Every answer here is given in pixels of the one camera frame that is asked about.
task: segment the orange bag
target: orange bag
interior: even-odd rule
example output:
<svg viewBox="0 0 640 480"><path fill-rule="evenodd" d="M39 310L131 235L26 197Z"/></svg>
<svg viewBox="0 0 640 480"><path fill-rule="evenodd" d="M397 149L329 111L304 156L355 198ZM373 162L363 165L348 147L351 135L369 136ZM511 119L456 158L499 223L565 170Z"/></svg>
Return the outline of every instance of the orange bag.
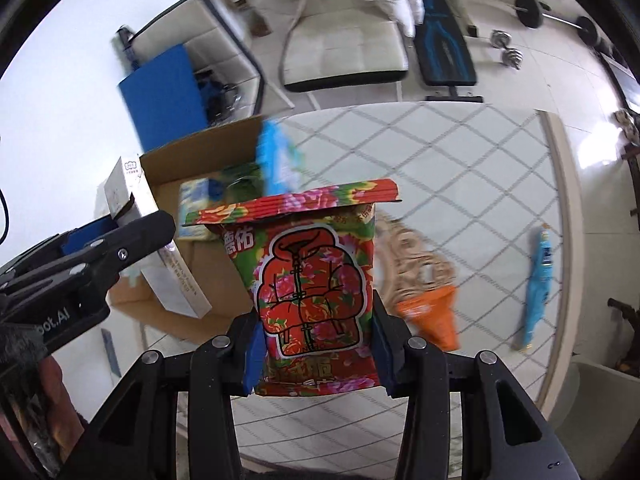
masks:
<svg viewBox="0 0 640 480"><path fill-rule="evenodd" d="M456 287L444 285L427 290L410 300L396 303L396 312L420 329L420 335L440 350L460 348L452 306Z"/></svg>

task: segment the chair leg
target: chair leg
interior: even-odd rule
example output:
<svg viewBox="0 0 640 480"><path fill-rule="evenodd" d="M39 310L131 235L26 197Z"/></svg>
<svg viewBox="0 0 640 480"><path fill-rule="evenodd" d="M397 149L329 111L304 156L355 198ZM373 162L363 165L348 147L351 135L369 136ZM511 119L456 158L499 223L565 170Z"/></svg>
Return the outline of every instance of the chair leg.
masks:
<svg viewBox="0 0 640 480"><path fill-rule="evenodd" d="M289 108L291 108L293 110L293 108L296 107L296 105L293 103L293 101L291 99L289 99L287 97L287 95L282 91L282 88L280 88L277 85L274 85L271 81L267 81L267 86L269 88L271 88L271 90L273 90L276 93L276 95L280 99L282 99Z"/></svg>
<svg viewBox="0 0 640 480"><path fill-rule="evenodd" d="M309 98L309 102L311 103L314 110L322 110L320 104L318 103L318 99L316 99L316 96L312 91L307 92L306 96Z"/></svg>

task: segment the wooden frame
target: wooden frame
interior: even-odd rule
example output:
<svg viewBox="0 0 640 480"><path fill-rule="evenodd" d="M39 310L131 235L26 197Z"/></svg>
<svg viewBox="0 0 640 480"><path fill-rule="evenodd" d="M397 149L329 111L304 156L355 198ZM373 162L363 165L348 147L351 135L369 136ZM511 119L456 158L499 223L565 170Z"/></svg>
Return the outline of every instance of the wooden frame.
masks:
<svg viewBox="0 0 640 480"><path fill-rule="evenodd" d="M538 113L556 172L562 216L562 293L556 339L537 402L542 414L549 418L564 383L578 332L584 286L584 227L578 174L562 121L556 114Z"/></svg>

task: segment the open cardboard box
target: open cardboard box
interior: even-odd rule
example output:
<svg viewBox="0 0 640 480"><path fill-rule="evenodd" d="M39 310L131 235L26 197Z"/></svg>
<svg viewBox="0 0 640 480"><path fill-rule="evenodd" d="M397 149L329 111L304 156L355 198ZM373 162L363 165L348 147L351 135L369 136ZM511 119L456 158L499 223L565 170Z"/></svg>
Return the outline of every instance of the open cardboard box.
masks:
<svg viewBox="0 0 640 480"><path fill-rule="evenodd" d="M183 137L142 155L140 163L158 207L171 213L177 225L180 184L254 161L261 130L262 118L250 117ZM233 318L251 310L253 304L220 241L175 243L212 306L209 313L197 319L165 310L143 276L134 286L130 280L121 279L109 291L109 303L144 324L201 344L225 333Z"/></svg>

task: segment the blue mat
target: blue mat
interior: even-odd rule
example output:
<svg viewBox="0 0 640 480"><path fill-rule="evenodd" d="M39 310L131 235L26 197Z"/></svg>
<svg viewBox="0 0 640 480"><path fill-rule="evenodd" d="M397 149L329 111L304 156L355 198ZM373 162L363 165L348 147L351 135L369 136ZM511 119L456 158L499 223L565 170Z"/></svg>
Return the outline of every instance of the blue mat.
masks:
<svg viewBox="0 0 640 480"><path fill-rule="evenodd" d="M209 126L181 44L142 65L118 86L146 152Z"/></svg>

